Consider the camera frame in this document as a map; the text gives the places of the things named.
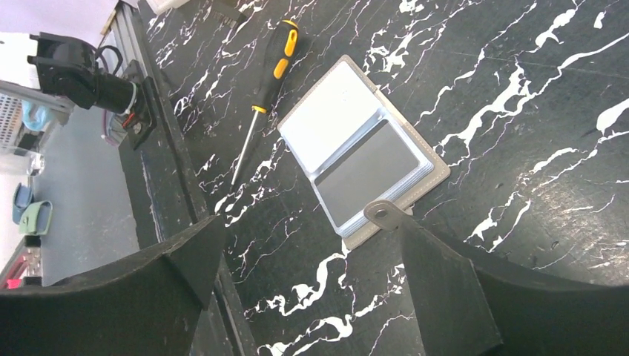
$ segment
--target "black and yellow handle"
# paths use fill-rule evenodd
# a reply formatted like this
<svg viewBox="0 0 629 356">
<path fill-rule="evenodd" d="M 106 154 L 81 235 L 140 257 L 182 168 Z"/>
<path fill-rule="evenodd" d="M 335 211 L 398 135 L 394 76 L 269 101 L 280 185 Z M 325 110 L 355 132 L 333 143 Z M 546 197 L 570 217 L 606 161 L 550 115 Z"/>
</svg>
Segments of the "black and yellow handle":
<svg viewBox="0 0 629 356">
<path fill-rule="evenodd" d="M 290 20 L 281 21 L 271 34 L 269 44 L 266 45 L 262 79 L 254 100 L 254 110 L 261 113 L 271 110 L 271 104 L 293 62 L 298 38 L 299 29 Z"/>
</svg>

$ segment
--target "card holder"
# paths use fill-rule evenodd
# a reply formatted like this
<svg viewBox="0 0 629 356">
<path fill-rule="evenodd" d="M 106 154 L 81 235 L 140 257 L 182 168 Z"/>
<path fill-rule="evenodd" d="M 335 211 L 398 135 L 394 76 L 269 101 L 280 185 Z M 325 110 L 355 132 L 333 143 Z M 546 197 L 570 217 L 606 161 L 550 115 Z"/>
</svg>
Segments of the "card holder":
<svg viewBox="0 0 629 356">
<path fill-rule="evenodd" d="M 300 100 L 278 130 L 347 248 L 378 227 L 373 200 L 406 209 L 448 175 L 443 160 L 348 57 Z"/>
</svg>

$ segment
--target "red wire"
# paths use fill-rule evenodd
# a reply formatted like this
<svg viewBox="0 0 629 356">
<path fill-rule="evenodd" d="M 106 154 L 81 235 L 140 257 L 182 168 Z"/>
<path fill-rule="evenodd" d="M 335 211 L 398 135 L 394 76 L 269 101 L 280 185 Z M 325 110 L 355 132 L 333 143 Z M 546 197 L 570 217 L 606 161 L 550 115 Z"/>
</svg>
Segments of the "red wire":
<svg viewBox="0 0 629 356">
<path fill-rule="evenodd" d="M 127 124 L 131 122 L 134 116 L 136 116 L 136 113 L 130 113 L 127 119 L 122 123 L 122 128 L 127 128 Z"/>
</svg>

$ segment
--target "marble tabletop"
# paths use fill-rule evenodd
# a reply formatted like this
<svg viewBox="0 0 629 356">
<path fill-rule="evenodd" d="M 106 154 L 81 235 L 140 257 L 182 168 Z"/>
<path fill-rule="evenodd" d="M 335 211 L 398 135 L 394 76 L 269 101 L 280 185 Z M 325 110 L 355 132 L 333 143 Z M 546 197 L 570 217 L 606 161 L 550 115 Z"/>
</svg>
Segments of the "marble tabletop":
<svg viewBox="0 0 629 356">
<path fill-rule="evenodd" d="M 348 251 L 276 125 L 343 54 L 452 169 L 422 226 L 514 263 L 629 282 L 629 3 L 239 0 L 237 30 L 191 0 L 140 13 L 261 355 L 423 354 L 398 242 Z M 229 183 L 276 23 L 297 59 Z"/>
</svg>

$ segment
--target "white perforated panel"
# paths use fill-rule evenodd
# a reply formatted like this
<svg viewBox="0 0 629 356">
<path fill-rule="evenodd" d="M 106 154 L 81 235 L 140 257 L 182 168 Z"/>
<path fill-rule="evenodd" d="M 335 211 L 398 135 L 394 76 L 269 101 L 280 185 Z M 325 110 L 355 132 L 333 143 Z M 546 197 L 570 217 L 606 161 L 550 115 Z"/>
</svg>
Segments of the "white perforated panel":
<svg viewBox="0 0 629 356">
<path fill-rule="evenodd" d="M 22 101 L 0 94 L 0 145 L 14 145 L 22 126 Z"/>
</svg>

